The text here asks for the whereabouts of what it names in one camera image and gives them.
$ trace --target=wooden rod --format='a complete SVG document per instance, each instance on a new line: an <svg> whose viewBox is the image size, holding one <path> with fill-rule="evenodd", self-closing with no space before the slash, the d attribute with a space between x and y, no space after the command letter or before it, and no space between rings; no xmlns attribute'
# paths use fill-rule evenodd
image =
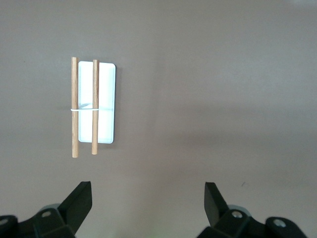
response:
<svg viewBox="0 0 317 238"><path fill-rule="evenodd" d="M71 108L78 109L78 58L71 58ZM72 157L78 157L78 112L71 112Z"/></svg>
<svg viewBox="0 0 317 238"><path fill-rule="evenodd" d="M93 60L93 109L99 108L99 60ZM98 111L93 111L93 138L91 153L98 152Z"/></svg>

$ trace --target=silver bolt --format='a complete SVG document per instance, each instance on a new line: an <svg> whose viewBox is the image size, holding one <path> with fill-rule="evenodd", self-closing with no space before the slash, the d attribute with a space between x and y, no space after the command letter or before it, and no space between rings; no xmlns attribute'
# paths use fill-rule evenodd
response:
<svg viewBox="0 0 317 238"><path fill-rule="evenodd" d="M242 214L241 214L241 212L238 212L238 211L232 212L232 215L233 215L235 218L242 218L242 217L243 217Z"/></svg>
<svg viewBox="0 0 317 238"><path fill-rule="evenodd" d="M286 227L286 224L285 224L285 222L283 222L282 220L280 220L280 219L275 219L274 221L274 224L277 226L277 227Z"/></svg>
<svg viewBox="0 0 317 238"><path fill-rule="evenodd" d="M50 216L51 215L51 212L50 211L47 211L47 212L44 212L43 214L42 214L42 217L48 217L48 216Z"/></svg>
<svg viewBox="0 0 317 238"><path fill-rule="evenodd" d="M0 226L6 224L8 221L9 221L8 218L4 218L4 219L0 220Z"/></svg>

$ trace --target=gray background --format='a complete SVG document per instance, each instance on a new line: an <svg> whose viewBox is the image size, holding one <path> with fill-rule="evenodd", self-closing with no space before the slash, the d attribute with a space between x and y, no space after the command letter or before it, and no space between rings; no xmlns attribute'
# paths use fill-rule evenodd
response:
<svg viewBox="0 0 317 238"><path fill-rule="evenodd" d="M90 180L79 238L194 238L213 181L317 237L316 39L299 1L0 0L0 214ZM114 143L78 159L72 56L117 66Z"/></svg>

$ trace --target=wooden dowel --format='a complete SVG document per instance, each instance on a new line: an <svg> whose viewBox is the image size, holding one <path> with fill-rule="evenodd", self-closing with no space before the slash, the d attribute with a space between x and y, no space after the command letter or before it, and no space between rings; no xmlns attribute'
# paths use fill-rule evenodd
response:
<svg viewBox="0 0 317 238"><path fill-rule="evenodd" d="M93 60L93 109L99 108L99 60ZM93 111L93 138L91 153L98 152L98 111Z"/></svg>
<svg viewBox="0 0 317 238"><path fill-rule="evenodd" d="M78 109L78 58L71 58L71 108ZM71 112L72 157L78 157L78 112Z"/></svg>

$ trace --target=metal screw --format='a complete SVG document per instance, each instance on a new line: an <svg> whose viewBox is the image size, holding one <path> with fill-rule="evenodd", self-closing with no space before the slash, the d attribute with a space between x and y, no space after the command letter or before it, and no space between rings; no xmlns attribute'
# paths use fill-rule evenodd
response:
<svg viewBox="0 0 317 238"><path fill-rule="evenodd" d="M242 217L243 217L242 214L241 214L241 212L238 212L238 211L232 212L232 215L233 215L235 218L242 218Z"/></svg>
<svg viewBox="0 0 317 238"><path fill-rule="evenodd" d="M42 214L42 217L48 217L48 216L50 216L51 215L51 212L50 211L47 211L47 212L44 212L43 214Z"/></svg>
<svg viewBox="0 0 317 238"><path fill-rule="evenodd" d="M286 224L285 224L285 222L283 222L282 220L280 220L280 219L275 219L274 221L274 224L277 226L277 227L286 227Z"/></svg>
<svg viewBox="0 0 317 238"><path fill-rule="evenodd" d="M0 226L6 224L8 221L9 221L8 218L4 218L4 219L0 220Z"/></svg>

